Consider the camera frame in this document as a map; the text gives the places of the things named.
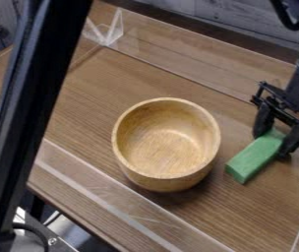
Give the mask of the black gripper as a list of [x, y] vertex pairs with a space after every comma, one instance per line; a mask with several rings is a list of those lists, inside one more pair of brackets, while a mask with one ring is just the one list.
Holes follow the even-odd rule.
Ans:
[[278, 155], [285, 158], [299, 147], [299, 110], [296, 110], [285, 100], [284, 90], [268, 82], [260, 82], [260, 89], [253, 95], [252, 103], [260, 109], [253, 130], [256, 139], [272, 129], [276, 119], [293, 127], [278, 151]]

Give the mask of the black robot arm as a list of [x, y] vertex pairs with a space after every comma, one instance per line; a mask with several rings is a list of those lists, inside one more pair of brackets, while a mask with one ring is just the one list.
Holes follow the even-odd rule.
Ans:
[[0, 233], [27, 192], [121, 251], [299, 248], [299, 59], [103, 0], [27, 0], [0, 55]]

